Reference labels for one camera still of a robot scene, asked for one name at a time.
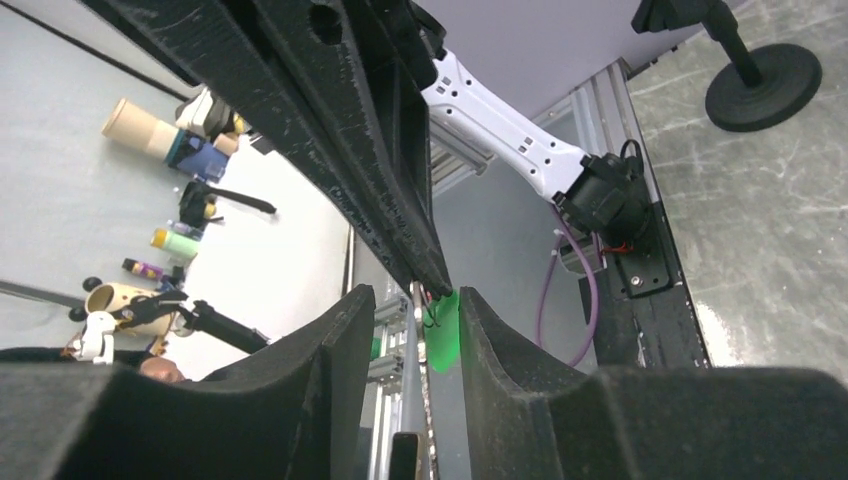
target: concrete floor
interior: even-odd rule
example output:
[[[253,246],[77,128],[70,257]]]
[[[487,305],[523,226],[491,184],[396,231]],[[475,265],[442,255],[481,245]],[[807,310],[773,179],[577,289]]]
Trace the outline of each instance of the concrete floor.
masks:
[[[848,3],[752,0],[749,48],[795,43],[824,69],[800,113],[719,130],[704,96],[727,64],[701,33],[629,82],[715,365],[793,365],[848,380]]]

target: white table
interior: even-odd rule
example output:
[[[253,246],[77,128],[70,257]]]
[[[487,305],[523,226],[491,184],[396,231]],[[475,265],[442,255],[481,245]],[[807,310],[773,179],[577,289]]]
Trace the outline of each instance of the white table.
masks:
[[[217,186],[271,202],[276,215],[219,198],[184,291],[277,340],[318,318],[341,298],[348,223],[284,157],[263,156],[247,136]],[[198,380],[246,354],[210,335],[171,333],[165,357]]]

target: cardboard tube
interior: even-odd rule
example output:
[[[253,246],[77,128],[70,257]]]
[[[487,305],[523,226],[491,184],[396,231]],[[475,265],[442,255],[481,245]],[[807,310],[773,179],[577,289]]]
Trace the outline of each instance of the cardboard tube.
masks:
[[[103,125],[102,133],[118,143],[164,160],[179,129],[122,98]]]
[[[122,283],[104,283],[92,290],[85,299],[85,313],[115,312],[130,304],[135,297],[152,297],[156,292]],[[139,335],[166,335],[171,328],[172,315],[163,315],[152,323],[133,328],[120,328],[119,332]]]
[[[233,140],[232,137],[229,137],[222,133],[218,135],[218,138],[215,139],[215,141],[212,143],[212,146],[217,148],[221,151],[221,153],[229,157],[230,155],[236,153],[236,150],[238,150],[238,139]]]

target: hand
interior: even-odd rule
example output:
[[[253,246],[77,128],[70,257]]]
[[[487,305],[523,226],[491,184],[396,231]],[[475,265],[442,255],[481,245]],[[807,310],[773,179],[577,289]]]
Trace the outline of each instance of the hand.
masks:
[[[139,371],[142,375],[165,383],[176,383],[185,380],[182,372],[177,368],[177,364],[162,357],[148,358],[141,362]]]

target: black round base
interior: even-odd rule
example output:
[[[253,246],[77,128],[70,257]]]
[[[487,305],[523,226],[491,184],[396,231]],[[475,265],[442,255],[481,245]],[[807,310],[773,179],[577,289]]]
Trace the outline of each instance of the black round base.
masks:
[[[818,58],[798,45],[775,44],[751,52],[763,75],[756,87],[746,87],[733,65],[716,75],[707,90],[707,115],[730,132],[754,132],[795,115],[821,85]]]

